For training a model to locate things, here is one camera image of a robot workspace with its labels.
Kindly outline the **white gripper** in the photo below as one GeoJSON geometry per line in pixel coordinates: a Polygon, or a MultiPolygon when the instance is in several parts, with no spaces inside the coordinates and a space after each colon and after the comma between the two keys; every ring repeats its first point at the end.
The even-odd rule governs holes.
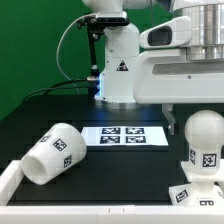
{"type": "Polygon", "coordinates": [[[144,51],[136,62],[133,96],[141,104],[163,104],[174,135],[172,104],[224,103],[224,61],[188,61],[183,49],[144,51]]]}

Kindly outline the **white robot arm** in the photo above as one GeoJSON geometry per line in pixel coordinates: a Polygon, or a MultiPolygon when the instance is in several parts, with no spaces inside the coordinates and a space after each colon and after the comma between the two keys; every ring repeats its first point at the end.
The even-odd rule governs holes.
{"type": "Polygon", "coordinates": [[[128,9],[149,0],[82,0],[105,32],[105,67],[94,95],[100,106],[160,104],[175,127],[181,103],[224,103],[224,0],[157,0],[173,18],[144,32],[128,9]]]}

